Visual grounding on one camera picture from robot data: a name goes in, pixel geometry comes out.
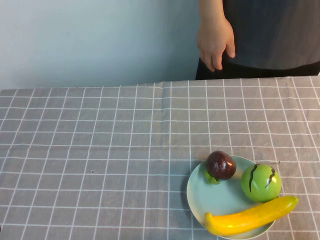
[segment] light blue plate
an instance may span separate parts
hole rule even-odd
[[[186,196],[190,209],[195,218],[203,226],[205,224],[205,213],[212,215],[234,214],[257,206],[259,203],[251,201],[243,193],[241,188],[241,176],[246,168],[254,163],[240,156],[231,156],[236,163],[236,172],[232,178],[220,181],[220,184],[207,184],[204,171],[206,162],[199,164],[192,172],[187,187]],[[248,240],[256,238],[266,232],[274,222],[262,227],[232,236],[223,236],[225,239]]]

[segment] gray shirt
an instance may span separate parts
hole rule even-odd
[[[320,0],[224,0],[235,64],[291,69],[320,61]]]

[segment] table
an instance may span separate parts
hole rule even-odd
[[[219,239],[186,186],[222,150],[300,199],[257,239],[319,240],[319,98],[317,76],[2,90],[0,239]]]

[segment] dark red plum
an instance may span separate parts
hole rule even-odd
[[[235,161],[223,151],[214,151],[206,159],[206,169],[216,180],[228,180],[236,172]]]

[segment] fake fruit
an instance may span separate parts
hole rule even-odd
[[[241,187],[248,198],[264,203],[279,195],[281,178],[271,166],[255,164],[244,171]]]
[[[241,234],[271,223],[290,213],[299,199],[295,196],[277,197],[259,206],[231,215],[204,215],[205,228],[216,236]]]
[[[207,183],[219,184],[219,180],[228,180],[236,172],[235,161],[223,151],[214,151],[206,159],[204,177]]]

